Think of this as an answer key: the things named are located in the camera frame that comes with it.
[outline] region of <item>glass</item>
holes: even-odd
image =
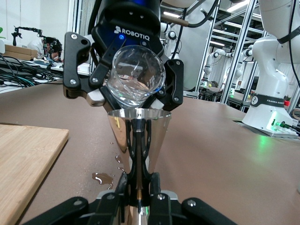
[[[150,49],[128,45],[117,51],[112,61],[107,87],[122,108],[138,108],[165,82],[161,59]]]

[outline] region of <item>robotiq logo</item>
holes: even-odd
[[[116,26],[116,30],[114,31],[114,33],[115,34],[123,33],[123,34],[131,35],[131,36],[136,37],[136,38],[142,38],[142,39],[145,39],[147,41],[150,41],[150,37],[148,35],[133,32],[131,30],[121,29],[121,27],[119,27],[119,26]]]

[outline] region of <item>metal base plate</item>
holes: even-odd
[[[279,137],[279,138],[295,138],[297,139],[298,136],[297,135],[289,135],[289,134],[273,134],[271,132],[268,131],[264,131],[264,130],[260,130],[260,129],[256,129],[254,127],[251,127],[247,124],[244,124],[242,121],[234,121],[237,124],[239,124],[240,126],[247,128],[248,130],[251,130],[253,133],[258,134],[258,135],[262,135],[262,136],[269,136],[269,137]]]

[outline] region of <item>silver jigger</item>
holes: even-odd
[[[108,113],[128,177],[132,223],[146,225],[150,204],[149,184],[171,119],[157,109],[128,108]]]

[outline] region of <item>ceiling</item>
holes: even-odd
[[[204,1],[206,1],[206,0],[199,0],[199,2],[198,1],[196,1],[196,2],[201,3],[201,2],[204,2]],[[245,10],[247,8],[247,6],[244,6],[244,7],[239,8],[238,10],[236,10],[232,13],[227,12],[227,9],[229,7],[231,7],[232,5],[234,5],[234,4],[231,3],[229,0],[221,0],[219,11],[218,11],[217,18],[216,18],[216,23],[228,18],[229,16],[231,16],[233,14],[236,14],[236,13],[242,11],[242,10]],[[163,2],[162,3],[162,11],[167,11],[167,12],[171,12],[171,13],[181,15],[183,9],[182,8],[174,8],[171,5],[168,5],[168,4]],[[256,8],[254,13],[260,14],[259,8]],[[244,19],[243,16],[244,15],[238,16],[238,17],[230,20],[229,22],[242,25],[243,19]],[[259,18],[252,17],[251,24],[250,24],[249,27],[253,28],[253,29],[256,29],[256,30],[259,30],[259,31],[263,31],[263,25],[262,25],[261,19],[259,19]],[[238,38],[236,36],[239,35],[239,33],[240,33],[240,28],[236,28],[236,27],[233,27],[233,26],[228,25],[228,24],[225,23],[225,24],[221,24],[221,25],[218,25],[218,26],[214,27],[214,32],[213,32],[212,35],[215,36],[215,37],[212,37],[211,40],[213,40],[215,42],[218,42],[218,43],[224,44],[226,48],[234,49],[235,45],[236,45],[235,42],[238,40]],[[262,35],[259,34],[259,33],[256,33],[254,31],[249,31],[248,34],[247,34],[247,40],[251,40],[252,43],[253,43],[253,39],[258,39],[261,36]],[[248,43],[245,42],[244,47],[247,48],[252,43],[250,43],[250,41],[248,41]]]

